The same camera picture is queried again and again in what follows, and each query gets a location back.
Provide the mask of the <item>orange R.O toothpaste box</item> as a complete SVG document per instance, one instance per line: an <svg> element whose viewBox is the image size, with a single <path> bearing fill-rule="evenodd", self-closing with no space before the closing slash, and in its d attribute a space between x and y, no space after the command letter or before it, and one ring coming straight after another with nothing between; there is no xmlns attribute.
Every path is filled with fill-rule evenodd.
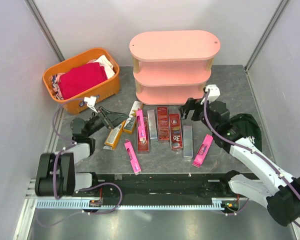
<svg viewBox="0 0 300 240"><path fill-rule="evenodd" d="M134 132L135 126L136 126L136 120L137 120L137 110L143 108L143 103L139 101L134 101L130 112L128 114L128 119L126 120L124 126L123 126L123 132L132 134Z"/></svg>

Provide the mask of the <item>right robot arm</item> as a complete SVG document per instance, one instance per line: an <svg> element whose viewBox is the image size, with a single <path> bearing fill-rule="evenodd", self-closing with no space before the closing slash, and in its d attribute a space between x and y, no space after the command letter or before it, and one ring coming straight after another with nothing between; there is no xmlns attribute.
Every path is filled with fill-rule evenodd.
<svg viewBox="0 0 300 240"><path fill-rule="evenodd" d="M216 145L239 160L260 180L256 182L231 170L221 179L219 191L225 197L243 195L265 207L281 226L300 217L300 176L294 177L262 153L262 133L255 118L248 113L230 115L226 103L189 98L179 106L186 119L201 121L212 133Z"/></svg>

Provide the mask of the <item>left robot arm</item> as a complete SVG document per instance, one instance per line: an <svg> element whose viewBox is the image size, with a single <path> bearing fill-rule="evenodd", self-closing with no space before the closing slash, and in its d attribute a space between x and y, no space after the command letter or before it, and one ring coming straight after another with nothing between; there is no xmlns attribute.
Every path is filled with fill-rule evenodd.
<svg viewBox="0 0 300 240"><path fill-rule="evenodd" d="M39 159L36 174L35 194L39 197L71 196L75 192L75 160L91 156L95 151L96 140L91 135L102 128L113 130L129 116L98 107L91 118L74 118L70 123L71 145L58 153L43 153Z"/></svg>

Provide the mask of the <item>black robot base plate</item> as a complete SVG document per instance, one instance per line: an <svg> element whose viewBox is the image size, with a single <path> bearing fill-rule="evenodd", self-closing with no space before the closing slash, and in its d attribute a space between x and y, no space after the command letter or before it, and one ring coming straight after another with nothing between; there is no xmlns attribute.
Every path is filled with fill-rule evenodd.
<svg viewBox="0 0 300 240"><path fill-rule="evenodd" d="M233 193L224 182L223 173L159 173L159 174L96 174L94 187L103 183L116 184L122 191L124 205L172 205L199 202L211 198L242 197Z"/></svg>

